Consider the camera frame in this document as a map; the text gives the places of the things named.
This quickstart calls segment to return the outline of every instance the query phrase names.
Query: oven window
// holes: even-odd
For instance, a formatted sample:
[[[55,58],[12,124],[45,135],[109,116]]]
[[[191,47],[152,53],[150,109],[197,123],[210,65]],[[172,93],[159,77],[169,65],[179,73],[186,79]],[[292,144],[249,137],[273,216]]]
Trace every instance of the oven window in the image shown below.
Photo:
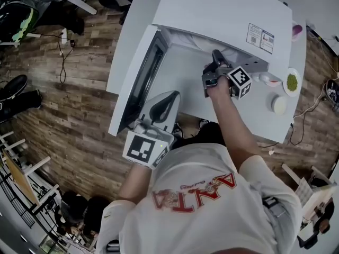
[[[156,36],[148,49],[148,53],[133,85],[119,125],[119,132],[136,120],[140,114],[166,49],[167,45],[164,40]]]

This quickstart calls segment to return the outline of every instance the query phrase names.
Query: white t-shirt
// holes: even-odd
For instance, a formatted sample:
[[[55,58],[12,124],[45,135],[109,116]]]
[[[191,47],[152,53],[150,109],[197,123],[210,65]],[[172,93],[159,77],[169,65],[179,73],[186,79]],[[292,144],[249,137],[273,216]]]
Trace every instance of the white t-shirt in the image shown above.
[[[238,173],[224,146],[192,144],[170,151],[152,181],[139,204],[114,201],[104,210],[97,253],[106,253],[118,235],[120,251],[127,254],[211,254],[230,248],[274,253],[275,234],[262,196],[284,201],[295,237],[300,228],[298,197],[260,156],[248,158]]]

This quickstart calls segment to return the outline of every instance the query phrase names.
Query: printed graphic on shirt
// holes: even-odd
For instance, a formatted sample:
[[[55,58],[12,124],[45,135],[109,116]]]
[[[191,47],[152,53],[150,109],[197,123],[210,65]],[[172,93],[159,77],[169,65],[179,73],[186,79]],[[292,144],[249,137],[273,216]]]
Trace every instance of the printed graphic on shirt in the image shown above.
[[[203,184],[205,181],[198,182],[191,186],[181,186],[180,189],[192,188],[198,184]],[[233,173],[217,176],[213,178],[209,183],[206,184],[204,189],[194,188],[190,189],[187,194],[182,192],[175,192],[170,189],[160,190],[158,192],[152,192],[152,198],[155,205],[155,208],[158,210],[163,210],[164,207],[171,208],[172,212],[180,213],[192,213],[194,208],[199,209],[204,206],[203,197],[210,200],[217,200],[220,198],[218,193],[218,188],[220,186],[227,186],[230,189],[234,189],[237,184],[235,182],[235,177]],[[196,204],[186,204],[185,197],[188,195],[195,195]]]

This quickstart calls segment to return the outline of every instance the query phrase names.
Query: wooden floor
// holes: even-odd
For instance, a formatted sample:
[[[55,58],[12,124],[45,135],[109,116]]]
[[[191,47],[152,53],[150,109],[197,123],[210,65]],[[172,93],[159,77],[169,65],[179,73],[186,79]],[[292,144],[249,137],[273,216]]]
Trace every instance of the wooden floor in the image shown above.
[[[28,110],[1,125],[5,132],[13,128],[14,140],[26,138],[25,151],[31,162],[50,155],[52,161],[44,165],[43,174],[65,191],[72,189],[85,197],[93,195],[114,199],[131,164],[122,158],[126,131],[118,137],[108,134],[108,127],[117,96],[105,91],[115,46],[121,26],[120,13],[101,7],[96,0],[90,3],[98,8],[95,16],[85,14],[85,33],[75,39],[76,47],[65,62],[66,82],[59,82],[61,56],[57,38],[26,39],[17,49],[7,48],[3,53],[0,79],[9,80],[19,74],[29,77],[27,90],[39,89],[43,96],[42,108]],[[43,34],[59,35],[61,27],[39,28]],[[64,53],[70,47],[63,47]],[[326,50],[327,59],[332,56]],[[301,96],[296,114],[311,106],[320,89],[335,73],[325,60],[319,44],[308,39],[307,59]],[[185,136],[197,132],[198,118],[179,116]],[[321,102],[305,119],[303,142],[291,145],[287,134],[284,144],[262,149],[262,155],[272,170],[287,180],[280,168],[283,162],[293,169],[309,170],[314,165],[328,173],[339,152],[339,118],[328,102]],[[295,122],[292,141],[302,135],[302,118]],[[272,144],[259,139],[261,146]]]

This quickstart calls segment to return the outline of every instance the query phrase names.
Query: oven door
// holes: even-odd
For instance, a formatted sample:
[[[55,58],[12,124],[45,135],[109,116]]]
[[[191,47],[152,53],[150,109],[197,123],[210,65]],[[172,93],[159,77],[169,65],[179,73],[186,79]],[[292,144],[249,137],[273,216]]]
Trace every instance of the oven door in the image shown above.
[[[110,134],[116,136],[138,118],[167,49],[168,44],[161,31],[149,25],[122,84],[109,128]]]

